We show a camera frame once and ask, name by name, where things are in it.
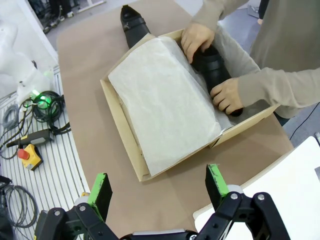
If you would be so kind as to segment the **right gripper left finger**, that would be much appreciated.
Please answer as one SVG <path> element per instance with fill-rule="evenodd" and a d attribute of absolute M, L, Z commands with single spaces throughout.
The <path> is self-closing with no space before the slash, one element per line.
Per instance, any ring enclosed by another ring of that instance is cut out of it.
<path fill-rule="evenodd" d="M 76 240 L 83 235 L 91 240 L 116 240 L 118 237 L 106 224 L 112 194 L 108 175 L 99 173 L 87 200 L 80 200 L 68 211 L 61 207 L 43 210 L 33 238 Z"/>

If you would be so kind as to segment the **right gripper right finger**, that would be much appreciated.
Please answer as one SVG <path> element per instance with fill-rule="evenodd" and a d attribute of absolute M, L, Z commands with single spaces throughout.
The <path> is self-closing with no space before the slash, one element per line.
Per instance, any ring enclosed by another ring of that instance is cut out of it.
<path fill-rule="evenodd" d="M 206 166 L 205 186 L 214 213 L 198 233 L 198 240 L 224 240 L 234 223 L 244 223 L 254 240 L 290 239 L 270 194 L 258 192 L 248 197 L 229 190 L 216 164 Z"/>

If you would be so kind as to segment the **person's left hand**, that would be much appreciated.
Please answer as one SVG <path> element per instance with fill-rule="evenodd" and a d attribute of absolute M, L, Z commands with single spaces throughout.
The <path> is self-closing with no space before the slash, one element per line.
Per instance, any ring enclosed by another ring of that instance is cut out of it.
<path fill-rule="evenodd" d="M 239 116 L 243 111 L 238 91 L 238 78 L 230 78 L 210 91 L 213 105 L 227 115 Z"/>

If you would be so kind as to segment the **person's right hand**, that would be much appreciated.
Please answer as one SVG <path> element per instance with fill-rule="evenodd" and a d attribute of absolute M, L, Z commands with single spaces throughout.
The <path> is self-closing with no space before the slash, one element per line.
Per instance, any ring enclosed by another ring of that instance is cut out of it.
<path fill-rule="evenodd" d="M 192 22 L 186 27 L 181 35 L 181 46 L 183 52 L 191 64 L 193 62 L 193 57 L 195 52 L 200 49 L 205 51 L 210 47 L 215 37 L 215 32 L 210 28 Z"/>

